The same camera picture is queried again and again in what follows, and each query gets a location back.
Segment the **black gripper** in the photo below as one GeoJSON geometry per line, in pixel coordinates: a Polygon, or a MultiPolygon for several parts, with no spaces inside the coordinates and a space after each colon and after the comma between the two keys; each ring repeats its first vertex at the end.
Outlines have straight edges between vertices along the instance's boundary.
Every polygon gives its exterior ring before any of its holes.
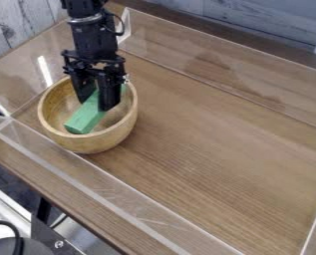
{"type": "Polygon", "coordinates": [[[116,30],[115,14],[72,16],[68,25],[72,32],[73,49],[64,50],[64,73],[71,77],[72,87],[80,103],[99,88],[99,110],[108,111],[120,102],[124,82],[124,58],[118,55],[118,38],[124,35],[116,30]]]}

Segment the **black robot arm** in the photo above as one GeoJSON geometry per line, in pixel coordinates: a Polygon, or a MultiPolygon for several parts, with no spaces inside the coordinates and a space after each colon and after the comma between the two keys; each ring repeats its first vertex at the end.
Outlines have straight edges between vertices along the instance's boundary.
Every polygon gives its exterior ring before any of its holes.
{"type": "Polygon", "coordinates": [[[104,5],[108,0],[60,0],[67,10],[73,49],[63,50],[63,70],[69,76],[77,100],[83,103],[97,93],[97,111],[108,111],[120,102],[126,80],[126,59],[118,55],[119,36],[124,35],[122,18],[104,5]]]}

